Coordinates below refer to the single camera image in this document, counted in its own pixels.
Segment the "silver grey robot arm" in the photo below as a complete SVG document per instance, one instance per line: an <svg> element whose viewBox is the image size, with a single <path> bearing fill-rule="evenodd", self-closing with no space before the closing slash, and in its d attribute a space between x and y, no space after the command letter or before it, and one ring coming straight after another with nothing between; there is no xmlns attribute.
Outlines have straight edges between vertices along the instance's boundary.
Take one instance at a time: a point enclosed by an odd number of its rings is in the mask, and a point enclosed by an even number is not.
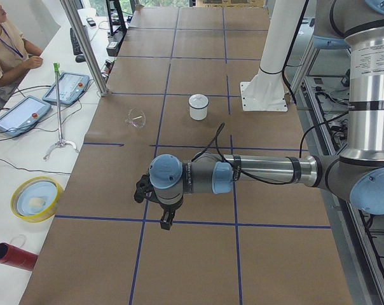
<svg viewBox="0 0 384 305"><path fill-rule="evenodd" d="M317 48L350 49L350 97L345 149L337 156L266 157L203 150L189 161L162 154L136 184L135 201L163 209L170 229L183 196L228 193L232 183L302 183L330 191L359 210L384 214L384 1L318 1Z"/></svg>

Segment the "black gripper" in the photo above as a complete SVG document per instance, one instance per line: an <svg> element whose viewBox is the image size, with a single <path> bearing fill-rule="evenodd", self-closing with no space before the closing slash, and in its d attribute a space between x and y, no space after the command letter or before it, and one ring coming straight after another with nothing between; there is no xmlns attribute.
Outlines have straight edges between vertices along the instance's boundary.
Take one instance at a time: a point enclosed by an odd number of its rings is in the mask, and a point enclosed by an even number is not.
<svg viewBox="0 0 384 305"><path fill-rule="evenodd" d="M136 183L134 200L138 203L142 203L144 200L149 200L159 204L162 209L164 209L160 219L160 227L164 230L171 229L174 219L174 210L179 208L179 201L176 201L173 204L166 204L163 200L159 199L149 179L149 174L142 175L141 179Z"/></svg>

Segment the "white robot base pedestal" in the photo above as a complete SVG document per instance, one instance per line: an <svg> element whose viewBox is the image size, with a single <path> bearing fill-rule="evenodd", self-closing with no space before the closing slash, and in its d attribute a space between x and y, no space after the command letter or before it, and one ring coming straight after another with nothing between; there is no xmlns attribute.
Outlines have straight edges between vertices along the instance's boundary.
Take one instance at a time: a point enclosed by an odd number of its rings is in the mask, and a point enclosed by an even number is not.
<svg viewBox="0 0 384 305"><path fill-rule="evenodd" d="M251 81L240 83L244 111L287 111L284 66L307 4L306 0L275 2L258 73Z"/></svg>

